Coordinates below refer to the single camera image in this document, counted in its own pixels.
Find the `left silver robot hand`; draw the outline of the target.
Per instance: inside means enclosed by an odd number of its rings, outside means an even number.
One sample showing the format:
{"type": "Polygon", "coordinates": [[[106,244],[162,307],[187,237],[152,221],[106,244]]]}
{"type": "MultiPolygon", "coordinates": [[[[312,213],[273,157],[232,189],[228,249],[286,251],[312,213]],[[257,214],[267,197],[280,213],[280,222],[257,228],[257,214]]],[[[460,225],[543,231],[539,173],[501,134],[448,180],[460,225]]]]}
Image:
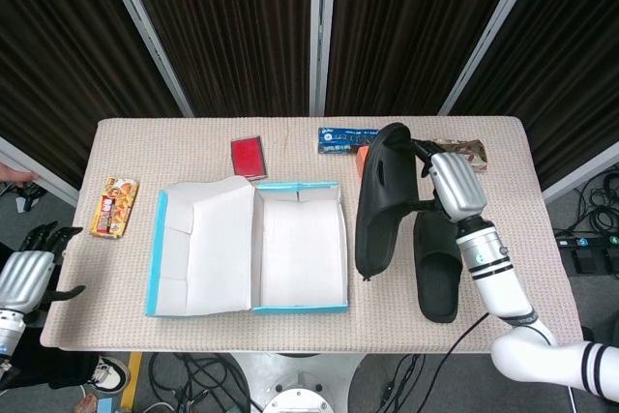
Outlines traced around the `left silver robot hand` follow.
{"type": "Polygon", "coordinates": [[[57,277],[57,258],[83,228],[67,226],[53,232],[56,221],[31,229],[20,247],[12,251],[0,267],[0,310],[28,314],[40,305],[69,301],[85,290],[56,290],[49,283],[57,277]]]}

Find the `black trouser leg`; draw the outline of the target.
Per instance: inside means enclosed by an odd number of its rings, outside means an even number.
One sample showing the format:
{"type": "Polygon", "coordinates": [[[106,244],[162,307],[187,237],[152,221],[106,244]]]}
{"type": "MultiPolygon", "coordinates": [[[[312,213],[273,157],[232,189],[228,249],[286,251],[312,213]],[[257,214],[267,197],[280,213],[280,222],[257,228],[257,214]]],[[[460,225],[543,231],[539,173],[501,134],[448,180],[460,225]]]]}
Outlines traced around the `black trouser leg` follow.
{"type": "Polygon", "coordinates": [[[99,361],[97,352],[64,351],[40,343],[41,332],[28,329],[11,359],[12,369],[0,380],[0,390],[47,384],[61,389],[85,384],[99,361]]]}

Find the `beige woven tablecloth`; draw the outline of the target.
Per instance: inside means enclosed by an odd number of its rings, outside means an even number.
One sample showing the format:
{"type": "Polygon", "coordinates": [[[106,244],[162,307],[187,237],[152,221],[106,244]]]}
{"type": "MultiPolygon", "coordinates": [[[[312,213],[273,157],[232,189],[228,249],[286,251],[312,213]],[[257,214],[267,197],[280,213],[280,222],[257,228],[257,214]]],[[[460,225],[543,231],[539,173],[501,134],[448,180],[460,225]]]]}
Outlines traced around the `beige woven tablecloth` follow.
{"type": "MultiPolygon", "coordinates": [[[[317,152],[319,127],[378,129],[384,117],[106,119],[99,123],[77,201],[58,285],[85,290],[50,307],[42,343],[67,350],[172,352],[462,352],[483,353],[507,325],[486,317],[475,283],[464,277],[451,324],[426,320],[417,304],[412,218],[401,222],[389,268],[372,280],[348,275],[343,313],[155,318],[145,313],[158,193],[183,181],[210,182],[233,172],[230,142],[260,136],[270,181],[337,181],[348,229],[355,226],[360,179],[351,156],[317,152]],[[107,177],[139,182],[119,239],[89,233],[107,177]]],[[[408,116],[421,139],[479,139],[488,156],[480,177],[484,216],[507,247],[541,320],[564,344],[581,340],[580,321],[532,162],[515,117],[408,116]]]]}

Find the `dark brown pleated curtain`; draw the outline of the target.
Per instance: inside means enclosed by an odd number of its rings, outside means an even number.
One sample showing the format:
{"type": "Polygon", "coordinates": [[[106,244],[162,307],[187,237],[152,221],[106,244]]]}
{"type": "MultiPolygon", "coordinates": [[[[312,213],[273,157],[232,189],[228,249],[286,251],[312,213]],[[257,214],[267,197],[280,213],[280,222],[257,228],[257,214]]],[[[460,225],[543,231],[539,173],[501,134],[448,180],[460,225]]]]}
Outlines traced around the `dark brown pleated curtain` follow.
{"type": "Polygon", "coordinates": [[[518,0],[452,109],[518,118],[543,189],[619,141],[619,0],[518,0]]]}
{"type": "Polygon", "coordinates": [[[309,113],[310,0],[142,0],[197,117],[309,113]]]}
{"type": "Polygon", "coordinates": [[[325,113],[434,115],[499,0],[334,0],[325,113]]]}
{"type": "Polygon", "coordinates": [[[72,187],[100,121],[180,114],[122,0],[0,0],[0,137],[72,187]]]}

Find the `white black sneaker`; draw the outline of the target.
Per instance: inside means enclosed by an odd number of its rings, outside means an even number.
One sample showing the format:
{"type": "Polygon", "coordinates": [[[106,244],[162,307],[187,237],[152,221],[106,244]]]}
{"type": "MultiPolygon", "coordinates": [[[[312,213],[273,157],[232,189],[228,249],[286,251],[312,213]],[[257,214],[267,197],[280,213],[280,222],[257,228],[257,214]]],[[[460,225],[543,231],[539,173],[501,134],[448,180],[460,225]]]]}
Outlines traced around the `white black sneaker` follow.
{"type": "Polygon", "coordinates": [[[104,394],[122,392],[131,380],[129,368],[122,361],[107,356],[100,356],[87,383],[104,394]]]}

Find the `black power strip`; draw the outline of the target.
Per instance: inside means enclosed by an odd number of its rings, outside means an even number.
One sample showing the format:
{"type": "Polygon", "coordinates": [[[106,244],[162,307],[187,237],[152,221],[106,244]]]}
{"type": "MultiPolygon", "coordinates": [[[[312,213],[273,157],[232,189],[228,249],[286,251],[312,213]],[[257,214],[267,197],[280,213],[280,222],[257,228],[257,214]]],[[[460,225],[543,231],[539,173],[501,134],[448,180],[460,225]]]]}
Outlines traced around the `black power strip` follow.
{"type": "Polygon", "coordinates": [[[559,248],[610,250],[619,249],[619,236],[558,237],[556,243],[559,248]]]}

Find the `blue cling film box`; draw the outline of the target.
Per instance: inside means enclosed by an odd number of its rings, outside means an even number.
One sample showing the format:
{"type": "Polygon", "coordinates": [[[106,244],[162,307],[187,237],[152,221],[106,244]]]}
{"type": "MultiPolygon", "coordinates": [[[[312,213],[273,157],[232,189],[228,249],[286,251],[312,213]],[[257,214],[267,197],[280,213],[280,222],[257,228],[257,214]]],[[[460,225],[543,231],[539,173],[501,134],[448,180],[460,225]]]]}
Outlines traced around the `blue cling film box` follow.
{"type": "Polygon", "coordinates": [[[361,147],[368,146],[378,135],[375,129],[350,129],[319,127],[317,152],[319,154],[355,154],[361,147]]]}

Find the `yellow biscuit box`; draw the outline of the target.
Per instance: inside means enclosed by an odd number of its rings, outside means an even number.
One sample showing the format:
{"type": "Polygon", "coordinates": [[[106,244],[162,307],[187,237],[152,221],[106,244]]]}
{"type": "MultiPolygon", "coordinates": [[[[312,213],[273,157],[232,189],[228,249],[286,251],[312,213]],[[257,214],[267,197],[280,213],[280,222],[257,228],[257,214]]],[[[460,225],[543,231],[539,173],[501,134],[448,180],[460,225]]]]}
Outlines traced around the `yellow biscuit box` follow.
{"type": "Polygon", "coordinates": [[[127,229],[139,182],[128,178],[106,178],[89,233],[97,237],[119,239],[127,229]]]}

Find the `black slipper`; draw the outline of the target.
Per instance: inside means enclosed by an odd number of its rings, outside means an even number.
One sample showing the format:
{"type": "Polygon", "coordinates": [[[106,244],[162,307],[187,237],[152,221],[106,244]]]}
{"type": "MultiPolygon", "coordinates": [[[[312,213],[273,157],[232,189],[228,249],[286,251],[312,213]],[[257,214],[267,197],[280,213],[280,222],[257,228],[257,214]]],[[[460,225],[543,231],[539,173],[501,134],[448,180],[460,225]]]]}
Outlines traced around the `black slipper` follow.
{"type": "Polygon", "coordinates": [[[457,227],[439,212],[420,212],[414,223],[414,260],[418,303],[434,323],[457,317],[462,261],[457,227]]]}
{"type": "Polygon", "coordinates": [[[402,123],[389,124],[368,148],[360,187],[355,265],[364,280],[384,272],[390,265],[399,224],[418,201],[410,131],[402,123]]]}

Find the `gold red snack packet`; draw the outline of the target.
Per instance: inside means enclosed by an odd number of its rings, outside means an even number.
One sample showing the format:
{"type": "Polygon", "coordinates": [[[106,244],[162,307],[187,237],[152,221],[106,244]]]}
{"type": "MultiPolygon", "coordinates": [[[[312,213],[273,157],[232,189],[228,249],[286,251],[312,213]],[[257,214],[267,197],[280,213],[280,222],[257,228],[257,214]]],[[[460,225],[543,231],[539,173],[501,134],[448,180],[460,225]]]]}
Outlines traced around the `gold red snack packet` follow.
{"type": "Polygon", "coordinates": [[[486,148],[481,140],[434,139],[434,142],[447,152],[463,155],[476,173],[486,172],[486,148]]]}

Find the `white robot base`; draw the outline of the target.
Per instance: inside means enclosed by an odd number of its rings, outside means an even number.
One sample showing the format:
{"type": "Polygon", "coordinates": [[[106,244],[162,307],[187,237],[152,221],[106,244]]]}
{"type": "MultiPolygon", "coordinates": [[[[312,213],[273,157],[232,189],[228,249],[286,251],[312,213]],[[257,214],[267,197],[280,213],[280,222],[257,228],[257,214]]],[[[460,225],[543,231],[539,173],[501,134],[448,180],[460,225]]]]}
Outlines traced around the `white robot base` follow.
{"type": "Polygon", "coordinates": [[[349,390],[363,353],[237,352],[254,413],[349,413],[349,390]]]}

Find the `light blue shoe box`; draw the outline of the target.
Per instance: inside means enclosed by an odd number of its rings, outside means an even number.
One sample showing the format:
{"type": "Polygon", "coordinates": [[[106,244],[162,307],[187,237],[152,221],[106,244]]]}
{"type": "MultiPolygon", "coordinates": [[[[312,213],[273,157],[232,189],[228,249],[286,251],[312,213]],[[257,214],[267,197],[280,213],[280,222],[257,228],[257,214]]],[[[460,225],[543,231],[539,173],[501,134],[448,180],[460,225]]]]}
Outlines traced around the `light blue shoe box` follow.
{"type": "Polygon", "coordinates": [[[145,313],[343,312],[347,270],[339,183],[177,183],[159,193],[145,313]]]}

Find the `yellow floor tape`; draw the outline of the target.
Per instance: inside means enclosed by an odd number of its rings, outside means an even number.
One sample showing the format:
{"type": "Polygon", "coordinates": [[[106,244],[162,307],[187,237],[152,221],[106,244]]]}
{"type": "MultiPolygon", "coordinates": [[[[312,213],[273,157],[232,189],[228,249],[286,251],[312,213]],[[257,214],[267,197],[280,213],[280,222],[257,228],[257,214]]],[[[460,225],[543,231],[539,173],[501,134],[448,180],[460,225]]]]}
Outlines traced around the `yellow floor tape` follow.
{"type": "Polygon", "coordinates": [[[119,411],[121,413],[132,413],[135,394],[137,390],[137,383],[139,379],[140,367],[142,362],[142,352],[132,352],[130,354],[128,368],[129,368],[129,383],[122,393],[120,399],[119,411]]]}

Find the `grey metal partition post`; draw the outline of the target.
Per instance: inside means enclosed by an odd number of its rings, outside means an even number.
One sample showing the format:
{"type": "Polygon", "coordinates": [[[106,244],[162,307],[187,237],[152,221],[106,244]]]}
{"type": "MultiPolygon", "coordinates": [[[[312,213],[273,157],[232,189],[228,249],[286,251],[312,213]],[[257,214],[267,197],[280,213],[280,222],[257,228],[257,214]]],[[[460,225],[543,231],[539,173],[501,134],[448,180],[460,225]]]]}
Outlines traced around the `grey metal partition post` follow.
{"type": "Polygon", "coordinates": [[[309,4],[309,116],[325,115],[334,0],[309,4]]]}
{"type": "Polygon", "coordinates": [[[3,137],[0,137],[0,162],[17,171],[34,172],[38,175],[37,184],[69,205],[77,205],[77,189],[3,137]]]}
{"type": "Polygon", "coordinates": [[[194,117],[191,104],[164,50],[143,0],[122,0],[122,2],[181,114],[187,118],[194,117]]]}
{"type": "Polygon", "coordinates": [[[619,163],[619,152],[616,154],[611,154],[607,151],[600,153],[589,162],[584,163],[581,167],[545,189],[542,192],[545,204],[553,202],[617,163],[619,163]]]}
{"type": "Polygon", "coordinates": [[[474,76],[476,70],[478,70],[480,64],[483,62],[488,50],[492,46],[517,1],[518,0],[498,1],[480,38],[478,39],[466,63],[462,67],[456,82],[452,86],[445,101],[441,104],[439,110],[437,111],[438,116],[447,116],[451,113],[461,94],[474,76]]]}

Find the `person's bare hand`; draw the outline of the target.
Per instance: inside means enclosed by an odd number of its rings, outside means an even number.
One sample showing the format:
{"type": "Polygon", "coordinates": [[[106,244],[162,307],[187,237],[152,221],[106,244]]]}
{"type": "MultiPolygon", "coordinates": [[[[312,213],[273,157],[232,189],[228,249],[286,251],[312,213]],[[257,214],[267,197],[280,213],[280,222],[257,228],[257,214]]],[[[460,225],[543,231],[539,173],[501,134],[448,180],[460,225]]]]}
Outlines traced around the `person's bare hand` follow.
{"type": "Polygon", "coordinates": [[[15,170],[0,162],[0,182],[14,183],[18,187],[23,187],[26,183],[36,181],[38,174],[32,171],[15,170]]]}

